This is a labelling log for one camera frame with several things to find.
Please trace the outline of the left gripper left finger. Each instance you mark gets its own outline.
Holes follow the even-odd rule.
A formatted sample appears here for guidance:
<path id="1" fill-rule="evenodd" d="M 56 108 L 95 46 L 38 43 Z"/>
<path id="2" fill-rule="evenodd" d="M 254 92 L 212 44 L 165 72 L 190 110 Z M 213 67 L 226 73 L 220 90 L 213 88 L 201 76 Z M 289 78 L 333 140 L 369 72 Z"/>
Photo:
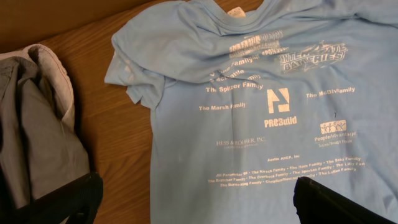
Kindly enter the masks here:
<path id="1" fill-rule="evenodd" d="M 103 199 L 103 180 L 90 172 L 32 203 L 1 215 L 1 223 L 93 224 Z"/>

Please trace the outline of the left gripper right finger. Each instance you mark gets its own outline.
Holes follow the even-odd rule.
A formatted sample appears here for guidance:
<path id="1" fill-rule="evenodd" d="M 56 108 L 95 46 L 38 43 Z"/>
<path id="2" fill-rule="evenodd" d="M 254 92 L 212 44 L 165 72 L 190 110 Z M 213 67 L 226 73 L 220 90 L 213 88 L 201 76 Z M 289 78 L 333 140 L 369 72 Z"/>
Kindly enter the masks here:
<path id="1" fill-rule="evenodd" d="M 301 224 L 394 224 L 309 177 L 297 179 L 293 204 Z"/>

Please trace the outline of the light blue t-shirt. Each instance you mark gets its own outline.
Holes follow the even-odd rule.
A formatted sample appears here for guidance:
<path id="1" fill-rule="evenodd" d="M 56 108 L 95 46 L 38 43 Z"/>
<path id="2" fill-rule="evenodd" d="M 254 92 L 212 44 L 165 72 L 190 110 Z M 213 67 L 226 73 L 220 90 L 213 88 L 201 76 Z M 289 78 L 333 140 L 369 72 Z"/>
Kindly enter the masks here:
<path id="1" fill-rule="evenodd" d="M 150 109 L 152 223 L 298 223 L 307 176 L 397 221 L 397 2 L 169 1 L 112 36 Z"/>

